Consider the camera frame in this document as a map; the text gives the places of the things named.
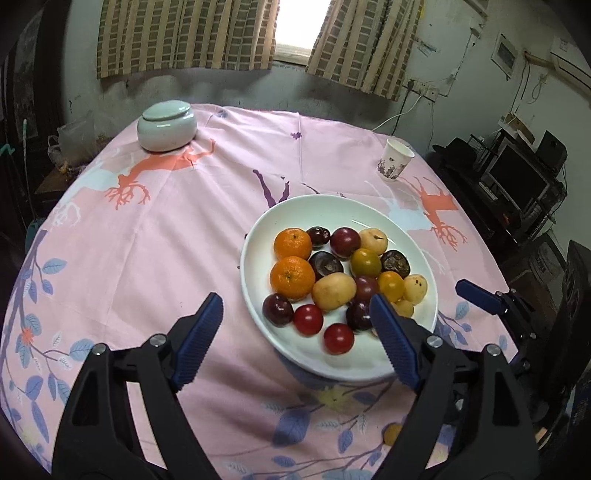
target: dark plum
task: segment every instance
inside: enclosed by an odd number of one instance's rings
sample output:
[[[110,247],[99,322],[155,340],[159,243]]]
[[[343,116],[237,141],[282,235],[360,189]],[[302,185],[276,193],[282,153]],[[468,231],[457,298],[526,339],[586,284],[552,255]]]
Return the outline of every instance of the dark plum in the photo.
[[[398,250],[388,250],[382,258],[382,272],[396,272],[402,278],[408,277],[410,265],[407,258]]]
[[[357,284],[357,293],[354,300],[370,301],[371,297],[379,293],[378,280],[375,278],[361,275],[355,277],[355,283]]]
[[[316,281],[331,273],[343,272],[343,264],[338,258],[328,252],[316,252],[310,257],[309,262],[316,275]]]
[[[372,327],[369,317],[369,302],[353,301],[347,309],[345,318],[347,318],[347,325],[352,330],[369,330]]]
[[[348,259],[359,247],[361,237],[352,228],[337,228],[330,237],[330,248],[341,260]]]
[[[291,322],[294,308],[287,298],[279,293],[272,293],[262,304],[262,313],[276,327],[284,327]]]
[[[312,248],[314,248],[314,250],[318,250],[330,242],[330,232],[324,227],[313,226],[308,229],[306,233],[312,240]]]

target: metal screw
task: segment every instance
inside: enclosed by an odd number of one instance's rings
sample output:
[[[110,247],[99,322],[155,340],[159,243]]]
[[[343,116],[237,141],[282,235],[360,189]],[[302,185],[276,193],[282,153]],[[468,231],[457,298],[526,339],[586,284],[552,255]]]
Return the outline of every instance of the metal screw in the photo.
[[[159,347],[166,343],[166,335],[162,333],[157,333],[156,335],[152,335],[150,337],[150,345]]]
[[[486,346],[486,351],[492,356],[499,356],[501,354],[501,349],[498,345],[495,345],[494,343],[489,343]]]
[[[91,350],[93,355],[102,355],[107,350],[107,346],[104,343],[97,343]]]
[[[439,348],[443,345],[443,340],[437,335],[431,335],[427,337],[427,344],[433,348]]]

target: air conditioner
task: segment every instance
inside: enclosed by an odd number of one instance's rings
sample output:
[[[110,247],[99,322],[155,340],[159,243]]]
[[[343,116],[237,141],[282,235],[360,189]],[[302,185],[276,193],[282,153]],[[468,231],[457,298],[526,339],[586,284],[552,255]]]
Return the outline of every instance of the air conditioner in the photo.
[[[591,98],[591,68],[577,46],[555,37],[550,57],[556,73]]]

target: paper cup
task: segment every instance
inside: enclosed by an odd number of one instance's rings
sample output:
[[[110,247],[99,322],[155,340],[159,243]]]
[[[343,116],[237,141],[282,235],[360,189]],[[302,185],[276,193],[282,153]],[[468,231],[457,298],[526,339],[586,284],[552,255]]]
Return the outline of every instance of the paper cup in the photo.
[[[414,152],[410,148],[398,140],[388,138],[378,164],[378,172],[384,180],[396,180],[413,158]]]

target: computer monitor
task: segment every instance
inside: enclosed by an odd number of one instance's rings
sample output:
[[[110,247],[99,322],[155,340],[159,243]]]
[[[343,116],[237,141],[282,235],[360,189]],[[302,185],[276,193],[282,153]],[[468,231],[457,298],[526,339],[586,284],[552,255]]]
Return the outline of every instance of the computer monitor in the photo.
[[[512,144],[502,147],[486,173],[502,194],[524,213],[534,199],[542,199],[549,187],[545,178]]]

